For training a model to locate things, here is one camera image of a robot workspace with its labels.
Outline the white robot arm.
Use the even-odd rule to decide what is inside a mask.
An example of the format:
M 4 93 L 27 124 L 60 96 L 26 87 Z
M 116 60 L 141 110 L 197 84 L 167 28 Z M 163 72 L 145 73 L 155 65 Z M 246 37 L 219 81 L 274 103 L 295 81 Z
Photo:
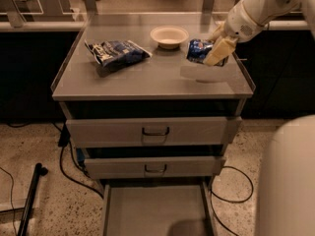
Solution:
M 209 66 L 251 40 L 272 19 L 299 8 L 315 31 L 315 0 L 240 0 L 213 31 Z M 255 236 L 315 236 L 315 118 L 291 120 L 272 136 L 262 157 Z

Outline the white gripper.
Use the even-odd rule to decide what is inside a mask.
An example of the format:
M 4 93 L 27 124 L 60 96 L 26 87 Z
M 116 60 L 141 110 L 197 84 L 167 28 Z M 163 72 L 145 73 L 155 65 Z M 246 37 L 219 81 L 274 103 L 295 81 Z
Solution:
M 260 33 L 264 26 L 263 10 L 262 0 L 240 0 L 228 12 L 225 23 L 219 23 L 208 37 L 215 44 L 203 63 L 208 66 L 218 64 L 235 50 L 237 41 L 247 42 Z

